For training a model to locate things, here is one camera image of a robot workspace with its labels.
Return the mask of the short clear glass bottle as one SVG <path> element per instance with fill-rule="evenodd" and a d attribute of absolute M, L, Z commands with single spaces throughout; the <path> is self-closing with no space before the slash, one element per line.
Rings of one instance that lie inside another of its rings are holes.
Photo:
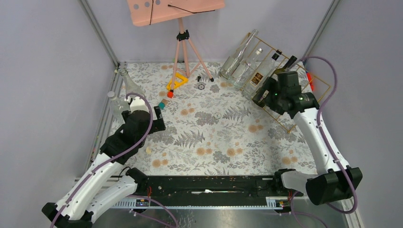
<path fill-rule="evenodd" d="M 124 119 L 122 116 L 122 112 L 130 111 L 129 104 L 126 101 L 119 99 L 119 97 L 116 95 L 116 93 L 114 91 L 109 91 L 107 93 L 107 97 L 110 101 L 109 108 L 113 114 L 113 117 L 116 119 L 116 121 L 119 124 L 123 124 Z"/>

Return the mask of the clear bottle black cap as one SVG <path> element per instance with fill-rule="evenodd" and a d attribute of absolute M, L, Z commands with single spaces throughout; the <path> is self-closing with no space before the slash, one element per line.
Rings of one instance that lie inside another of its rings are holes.
<path fill-rule="evenodd" d="M 256 72 L 252 75 L 251 79 L 249 79 L 244 86 L 242 94 L 246 98 L 251 99 L 254 96 L 259 85 L 261 85 L 268 74 L 274 69 L 274 64 L 281 54 L 282 51 L 277 49 L 271 58 L 267 58 L 266 60 L 261 62 L 261 64 L 256 69 Z"/>

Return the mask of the frosted champagne bottle dark label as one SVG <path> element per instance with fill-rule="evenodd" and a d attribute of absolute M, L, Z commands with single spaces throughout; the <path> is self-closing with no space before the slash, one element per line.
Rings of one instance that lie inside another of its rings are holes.
<path fill-rule="evenodd" d="M 119 74 L 122 77 L 125 84 L 125 95 L 127 93 L 137 93 L 145 97 L 143 89 L 131 79 L 128 71 L 125 68 L 120 69 Z"/>

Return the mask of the dark green wine bottle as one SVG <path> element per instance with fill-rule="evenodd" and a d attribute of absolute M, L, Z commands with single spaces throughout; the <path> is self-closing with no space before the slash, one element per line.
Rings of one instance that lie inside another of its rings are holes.
<path fill-rule="evenodd" d="M 281 68 L 276 68 L 272 73 L 269 74 L 268 78 L 265 79 L 262 86 L 257 90 L 256 94 L 254 95 L 252 101 L 258 105 L 259 107 L 264 107 L 264 100 L 269 95 L 269 91 L 271 87 L 275 84 L 276 80 L 273 79 L 275 74 L 285 72 L 289 69 L 295 62 L 297 58 L 295 56 L 291 56 L 291 58 L 285 63 L 285 65 Z"/>

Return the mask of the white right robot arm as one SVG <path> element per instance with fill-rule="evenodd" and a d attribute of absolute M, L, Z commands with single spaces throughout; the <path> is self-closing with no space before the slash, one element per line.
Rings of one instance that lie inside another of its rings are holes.
<path fill-rule="evenodd" d="M 335 145 L 322 118 L 322 105 L 302 92 L 295 71 L 278 74 L 263 85 L 261 102 L 278 114 L 288 114 L 302 132 L 317 173 L 279 169 L 269 176 L 152 176 L 153 196 L 171 207 L 274 207 L 290 205 L 287 195 L 306 196 L 314 205 L 333 206 L 356 198 L 363 175 L 352 168 Z"/>

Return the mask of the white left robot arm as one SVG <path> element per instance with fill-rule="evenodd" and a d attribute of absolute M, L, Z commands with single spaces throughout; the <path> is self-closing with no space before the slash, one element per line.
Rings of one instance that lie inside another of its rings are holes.
<path fill-rule="evenodd" d="M 149 190 L 147 176 L 131 168 L 117 183 L 99 193 L 107 180 L 144 146 L 147 135 L 166 129 L 160 107 L 155 106 L 154 111 L 156 119 L 151 111 L 122 112 L 124 124 L 106 138 L 90 168 L 62 199 L 48 202 L 42 208 L 51 227 L 90 228 L 124 197 Z"/>

